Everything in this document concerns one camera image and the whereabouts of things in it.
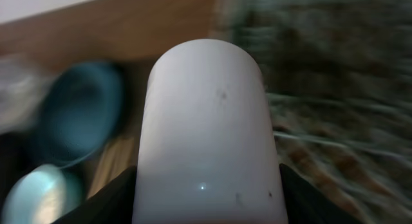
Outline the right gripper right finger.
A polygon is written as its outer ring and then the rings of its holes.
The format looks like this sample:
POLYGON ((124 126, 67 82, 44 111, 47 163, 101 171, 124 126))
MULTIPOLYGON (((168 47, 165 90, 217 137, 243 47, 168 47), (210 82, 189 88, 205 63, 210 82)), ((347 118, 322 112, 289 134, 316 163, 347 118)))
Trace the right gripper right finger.
POLYGON ((361 224, 289 166, 279 170, 289 224, 361 224))

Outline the dark blue plate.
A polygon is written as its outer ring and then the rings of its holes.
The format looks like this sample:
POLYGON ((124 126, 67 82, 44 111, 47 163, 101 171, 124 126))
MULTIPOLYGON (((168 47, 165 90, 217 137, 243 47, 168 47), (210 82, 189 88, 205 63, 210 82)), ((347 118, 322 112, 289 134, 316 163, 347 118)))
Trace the dark blue plate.
POLYGON ((124 81, 108 61, 73 65, 53 84, 30 137, 33 158, 65 168, 96 153, 115 132, 124 81))

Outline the white cup with pink inside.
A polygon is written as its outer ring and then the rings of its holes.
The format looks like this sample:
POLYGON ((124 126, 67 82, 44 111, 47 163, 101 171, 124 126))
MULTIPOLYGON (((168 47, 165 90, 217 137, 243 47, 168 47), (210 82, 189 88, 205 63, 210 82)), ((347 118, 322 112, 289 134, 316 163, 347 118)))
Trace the white cup with pink inside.
POLYGON ((147 83, 133 222, 287 221, 255 60, 215 39, 165 52, 147 83))

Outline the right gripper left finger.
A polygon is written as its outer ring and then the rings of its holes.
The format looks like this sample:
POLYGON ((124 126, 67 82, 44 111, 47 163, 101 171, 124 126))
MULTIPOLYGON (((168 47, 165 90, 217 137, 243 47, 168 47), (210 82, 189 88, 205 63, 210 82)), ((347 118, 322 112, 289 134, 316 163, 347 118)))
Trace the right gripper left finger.
POLYGON ((57 224, 131 224, 137 167, 131 166, 57 224))

